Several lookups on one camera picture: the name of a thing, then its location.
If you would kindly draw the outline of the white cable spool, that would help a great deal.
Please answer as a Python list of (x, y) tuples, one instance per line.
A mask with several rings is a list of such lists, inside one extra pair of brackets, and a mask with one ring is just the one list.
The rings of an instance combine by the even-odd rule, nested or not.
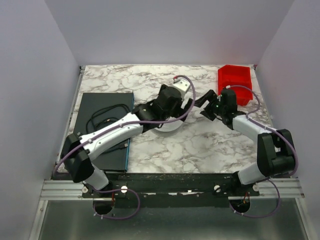
[(174, 135), (176, 132), (180, 130), (183, 123), (184, 122), (181, 120), (165, 123), (160, 128), (154, 128), (151, 131), (158, 135)]

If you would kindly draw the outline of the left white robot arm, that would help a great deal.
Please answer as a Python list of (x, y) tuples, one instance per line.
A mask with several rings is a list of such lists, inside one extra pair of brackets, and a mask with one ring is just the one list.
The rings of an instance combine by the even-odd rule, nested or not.
[(84, 182), (96, 190), (103, 190), (110, 181), (93, 160), (113, 146), (143, 134), (160, 125), (184, 120), (194, 104), (189, 99), (182, 107), (188, 90), (194, 87), (185, 81), (171, 86), (163, 84), (156, 99), (137, 105), (118, 121), (95, 132), (77, 136), (68, 135), (63, 144), (61, 160), (74, 183)]

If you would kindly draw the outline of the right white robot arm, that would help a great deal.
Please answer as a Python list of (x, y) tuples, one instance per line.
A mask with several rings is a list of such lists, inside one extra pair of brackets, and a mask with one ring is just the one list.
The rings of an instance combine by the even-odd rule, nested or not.
[(208, 104), (201, 115), (211, 121), (220, 118), (228, 128), (257, 144), (256, 162), (233, 174), (236, 185), (250, 185), (297, 170), (297, 153), (290, 131), (267, 127), (238, 110), (236, 92), (231, 88), (224, 88), (220, 95), (209, 90), (194, 105), (200, 108), (206, 101)]

